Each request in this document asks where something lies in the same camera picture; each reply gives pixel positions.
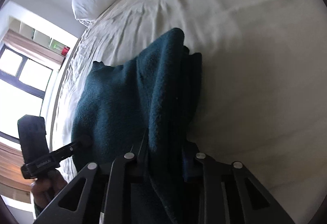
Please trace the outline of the person's left hand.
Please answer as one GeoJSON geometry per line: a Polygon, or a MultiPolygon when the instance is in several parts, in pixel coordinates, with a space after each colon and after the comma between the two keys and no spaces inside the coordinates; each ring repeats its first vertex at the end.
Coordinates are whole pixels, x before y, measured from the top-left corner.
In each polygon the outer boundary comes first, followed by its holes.
{"type": "Polygon", "coordinates": [[[49,171],[47,176],[39,177],[32,183],[34,203],[40,208],[47,207],[66,185],[67,182],[58,170],[49,171]]]}

